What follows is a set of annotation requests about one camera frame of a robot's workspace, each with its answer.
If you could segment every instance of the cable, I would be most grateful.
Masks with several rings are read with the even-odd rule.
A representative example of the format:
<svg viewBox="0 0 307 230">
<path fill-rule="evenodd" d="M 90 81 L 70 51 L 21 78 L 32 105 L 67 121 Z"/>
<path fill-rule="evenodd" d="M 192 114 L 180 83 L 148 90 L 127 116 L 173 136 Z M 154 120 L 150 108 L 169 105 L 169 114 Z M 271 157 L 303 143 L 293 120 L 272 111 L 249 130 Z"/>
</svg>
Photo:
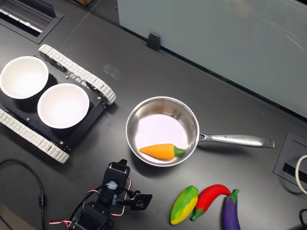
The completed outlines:
<svg viewBox="0 0 307 230">
<path fill-rule="evenodd" d="M 131 189 L 131 186 L 132 186 L 132 180 L 131 180 L 130 177 L 128 177 L 128 179 L 130 179 L 130 185 L 129 185 L 129 188 L 128 188 L 128 191 L 129 191 Z M 110 214 L 113 217 L 120 217 L 120 216 L 122 216 L 124 214 L 124 211 L 125 211 L 125 206 L 123 207 L 123 209 L 122 209 L 120 214 L 112 214 L 112 213 L 110 213 Z"/>
<path fill-rule="evenodd" d="M 60 220 L 52 220 L 52 221 L 49 221 L 49 224 L 61 224 L 61 223 L 64 223 L 65 224 L 65 227 L 66 227 L 66 230 L 68 230 L 68 224 L 71 224 L 72 221 L 71 220 L 67 220 L 67 219 L 60 219 Z"/>
<path fill-rule="evenodd" d="M 301 182 L 299 181 L 299 177 L 298 177 L 298 172 L 299 172 L 299 166 L 301 165 L 301 162 L 303 161 L 303 159 L 306 159 L 307 158 L 307 155 L 305 156 L 302 156 L 298 162 L 297 162 L 297 165 L 296 165 L 296 169 L 295 169 L 295 179 L 296 179 L 296 183 L 297 183 L 297 186 L 300 188 L 300 190 L 302 190 L 303 193 L 307 194 L 307 191 L 302 187 L 301 185 Z"/>
<path fill-rule="evenodd" d="M 88 192 L 86 193 L 86 195 L 85 195 L 84 200 L 83 200 L 83 203 L 82 203 L 82 206 L 81 206 L 81 210 L 84 209 L 84 203 L 85 203 L 86 197 L 87 197 L 87 195 L 88 195 L 89 193 L 97 193 L 98 195 L 100 195 L 99 192 L 98 192 L 97 190 L 90 190 L 90 191 L 88 191 Z"/>
<path fill-rule="evenodd" d="M 99 186 L 98 188 L 96 188 L 96 189 L 94 189 L 94 190 L 98 191 L 99 189 L 101 189 L 101 188 L 104 187 L 104 186 L 106 186 L 106 185 L 101 185 L 101 186 Z M 73 213 L 72 213 L 72 215 L 71 215 L 71 217 L 70 217 L 69 219 L 73 219 L 74 215 L 77 213 L 78 209 L 82 206 L 83 202 L 84 202 L 85 200 L 87 200 L 87 199 L 88 199 L 91 195 L 93 195 L 93 194 L 94 194 L 94 193 L 88 194 L 88 196 L 86 196 L 86 198 L 84 198 L 84 199 L 78 204 L 78 206 L 75 208 L 75 210 L 73 211 Z"/>
<path fill-rule="evenodd" d="M 0 219 L 2 220 L 2 222 L 10 229 L 13 230 L 10 225 L 2 218 L 2 216 L 0 216 Z"/>
<path fill-rule="evenodd" d="M 300 210 L 300 212 L 299 212 L 299 220 L 300 220 L 300 222 L 301 222 L 301 224 L 303 225 L 303 228 L 305 229 L 305 230 L 307 230 L 307 226 L 306 226 L 306 224 L 305 224 L 305 222 L 304 222 L 304 220 L 303 220 L 303 212 L 306 212 L 307 211 L 307 209 L 302 209 L 302 210 Z"/>
<path fill-rule="evenodd" d="M 27 170 L 29 170 L 32 173 L 32 175 L 36 178 L 36 180 L 37 180 L 37 182 L 38 182 L 38 184 L 40 186 L 40 192 L 41 192 L 41 195 L 39 196 L 39 206 L 41 207 L 42 230 L 45 230 L 45 224 L 44 224 L 45 195 L 44 195 L 44 190 L 43 190 L 42 183 L 40 182 L 40 179 L 38 178 L 37 174 L 31 169 L 31 167 L 29 165 L 27 165 L 26 163 L 24 163 L 23 161 L 18 160 L 18 159 L 7 159 L 7 160 L 4 160 L 4 161 L 0 162 L 0 166 L 3 165 L 6 162 L 9 162 L 9 161 L 12 161 L 12 162 L 15 162 L 17 164 L 22 165 Z M 8 226 L 8 228 L 10 230 L 12 230 L 12 228 L 9 226 L 9 224 L 7 222 L 5 222 L 5 220 L 2 217 L 0 219 L 4 222 L 4 224 L 6 226 Z"/>
<path fill-rule="evenodd" d="M 130 179 L 130 185 L 129 185 L 129 190 L 131 189 L 131 186 L 132 186 L 132 180 L 131 180 L 131 178 L 129 177 L 128 179 Z M 96 190 L 96 191 L 98 191 L 99 189 L 102 189 L 103 187 L 105 187 L 105 186 L 107 186 L 106 184 L 104 184 L 104 185 L 101 185 L 101 186 L 99 186 L 99 187 L 97 187 L 96 189 L 94 189 L 94 190 Z M 91 196 L 91 195 L 93 195 L 95 192 L 91 192 L 91 193 L 89 193 L 87 196 L 85 196 L 85 198 L 78 204 L 78 206 L 75 208 L 75 210 L 73 211 L 73 213 L 72 213 L 72 215 L 71 215 L 71 217 L 69 218 L 69 219 L 73 219 L 74 218 L 74 216 L 75 216 L 75 214 L 77 213 L 77 211 L 79 210 L 79 208 L 83 205 L 83 203 Z M 117 217 L 117 215 L 118 216 L 121 216 L 122 214 L 123 214 L 123 211 L 125 210 L 125 207 L 123 207 L 123 210 L 122 210 L 122 213 L 120 214 L 120 215 L 118 215 L 118 214 L 111 214 L 112 216 L 114 216 L 114 217 Z"/>
</svg>

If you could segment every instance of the stainless steel pan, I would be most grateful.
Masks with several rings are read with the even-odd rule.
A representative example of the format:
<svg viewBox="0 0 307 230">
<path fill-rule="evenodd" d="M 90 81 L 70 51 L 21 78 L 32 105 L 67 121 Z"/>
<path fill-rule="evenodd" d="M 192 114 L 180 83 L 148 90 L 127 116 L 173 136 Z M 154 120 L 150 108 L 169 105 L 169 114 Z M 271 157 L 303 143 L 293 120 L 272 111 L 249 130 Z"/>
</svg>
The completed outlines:
<svg viewBox="0 0 307 230">
<path fill-rule="evenodd" d="M 216 141 L 228 144 L 274 148 L 274 141 L 246 135 L 207 135 L 200 133 L 196 116 L 181 101 L 171 97 L 153 97 L 138 104 L 131 112 L 126 136 L 134 154 L 142 161 L 167 167 L 185 161 L 198 142 Z M 170 143 L 185 149 L 186 154 L 171 160 L 161 160 L 139 151 L 140 148 Z"/>
</svg>

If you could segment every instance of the white track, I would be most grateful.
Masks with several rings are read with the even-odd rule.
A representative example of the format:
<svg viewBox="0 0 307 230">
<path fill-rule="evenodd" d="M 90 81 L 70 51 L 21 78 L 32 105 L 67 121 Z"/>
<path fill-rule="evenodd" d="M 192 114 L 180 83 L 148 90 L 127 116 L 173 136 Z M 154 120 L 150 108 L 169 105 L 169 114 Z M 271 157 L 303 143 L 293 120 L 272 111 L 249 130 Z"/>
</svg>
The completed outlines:
<svg viewBox="0 0 307 230">
<path fill-rule="evenodd" d="M 72 60 L 61 54 L 59 51 L 55 50 L 49 45 L 42 45 L 39 48 L 38 52 L 46 62 L 57 62 L 63 67 L 65 67 L 67 71 L 64 73 L 67 76 L 75 79 L 81 85 L 87 87 L 85 82 L 93 85 L 98 91 L 103 94 L 106 99 L 106 104 L 112 104 L 115 101 L 115 93 L 104 81 L 102 81 L 89 71 L 85 70 L 77 63 L 73 62 Z"/>
</svg>

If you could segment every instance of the orange carrot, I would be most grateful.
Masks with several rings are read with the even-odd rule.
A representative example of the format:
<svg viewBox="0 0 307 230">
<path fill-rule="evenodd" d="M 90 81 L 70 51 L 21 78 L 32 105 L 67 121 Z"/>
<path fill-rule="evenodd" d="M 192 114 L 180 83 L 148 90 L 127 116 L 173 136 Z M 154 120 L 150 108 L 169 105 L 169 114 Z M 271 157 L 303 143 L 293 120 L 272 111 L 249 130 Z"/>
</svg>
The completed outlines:
<svg viewBox="0 0 307 230">
<path fill-rule="evenodd" d="M 166 160 L 186 153 L 184 149 L 179 149 L 172 144 L 151 145 L 145 148 L 141 148 L 140 152 L 150 155 L 152 157 Z"/>
</svg>

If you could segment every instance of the table surface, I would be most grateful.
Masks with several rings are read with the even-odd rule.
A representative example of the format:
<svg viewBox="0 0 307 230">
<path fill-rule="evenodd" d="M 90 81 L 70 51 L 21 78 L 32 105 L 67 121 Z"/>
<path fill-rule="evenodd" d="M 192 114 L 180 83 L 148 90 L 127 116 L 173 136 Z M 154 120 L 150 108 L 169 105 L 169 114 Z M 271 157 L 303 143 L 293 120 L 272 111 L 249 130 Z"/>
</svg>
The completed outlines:
<svg viewBox="0 0 307 230">
<path fill-rule="evenodd" d="M 218 197 L 196 222 L 186 220 L 171 227 L 169 219 L 180 192 L 193 185 L 200 191 L 212 184 L 238 188 L 241 229 L 298 230 L 298 212 L 307 196 L 297 186 L 273 173 L 289 131 L 307 138 L 307 124 L 297 118 L 207 74 L 170 54 L 155 52 L 133 35 L 106 20 L 104 2 L 84 8 L 70 0 L 51 1 L 65 15 L 41 44 L 49 44 L 107 82 L 117 94 L 84 139 L 60 164 L 0 125 L 0 161 L 17 158 L 29 164 L 42 180 L 47 206 L 46 223 L 68 218 L 85 193 L 102 183 L 108 163 L 128 160 L 132 190 L 153 194 L 146 211 L 130 211 L 112 218 L 114 229 L 222 229 Z M 40 45 L 0 26 L 0 69 L 13 58 L 37 55 Z M 120 70 L 117 79 L 103 72 L 109 64 Z M 273 149 L 201 143 L 193 155 L 171 168 L 153 168 L 129 149 L 125 124 L 132 109 L 154 96 L 170 96 L 187 104 L 201 132 L 246 134 L 275 141 Z M 40 229 L 39 187 L 18 165 L 0 169 L 0 202 Z M 62 229 L 49 226 L 47 229 Z"/>
</svg>

